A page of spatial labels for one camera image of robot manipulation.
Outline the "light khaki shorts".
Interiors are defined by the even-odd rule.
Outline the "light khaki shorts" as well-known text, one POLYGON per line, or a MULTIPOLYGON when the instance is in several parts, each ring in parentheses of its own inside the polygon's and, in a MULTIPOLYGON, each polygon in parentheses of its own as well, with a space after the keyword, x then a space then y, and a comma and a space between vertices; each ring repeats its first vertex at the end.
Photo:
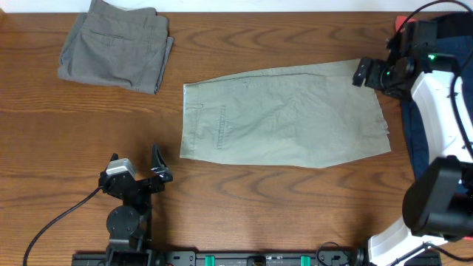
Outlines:
POLYGON ((389 152, 358 60, 254 70, 183 87, 180 156, 228 165, 326 168, 389 152))

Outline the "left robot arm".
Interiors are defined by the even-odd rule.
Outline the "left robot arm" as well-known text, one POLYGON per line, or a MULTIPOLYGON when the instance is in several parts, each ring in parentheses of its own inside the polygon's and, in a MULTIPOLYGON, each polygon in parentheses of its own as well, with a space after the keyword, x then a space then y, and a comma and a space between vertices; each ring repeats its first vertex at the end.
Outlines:
POLYGON ((171 170, 162 158, 159 146, 152 145, 151 171, 153 176, 136 180, 136 168, 127 158, 116 154, 101 172, 98 185, 103 193, 122 201, 106 220, 109 244, 106 265, 164 265, 164 255, 151 247, 152 194, 165 190, 173 180, 171 170))

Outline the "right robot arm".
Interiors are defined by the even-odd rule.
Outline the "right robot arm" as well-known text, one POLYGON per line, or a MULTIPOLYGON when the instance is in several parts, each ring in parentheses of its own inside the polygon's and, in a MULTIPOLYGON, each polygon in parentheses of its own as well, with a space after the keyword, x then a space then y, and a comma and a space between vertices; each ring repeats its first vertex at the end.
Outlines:
POLYGON ((463 99, 463 65, 437 51, 436 21, 406 20, 387 60, 362 58, 353 85, 415 103, 429 165, 407 190, 402 217, 367 240, 349 265, 440 265, 430 249, 472 236, 472 126, 463 99))

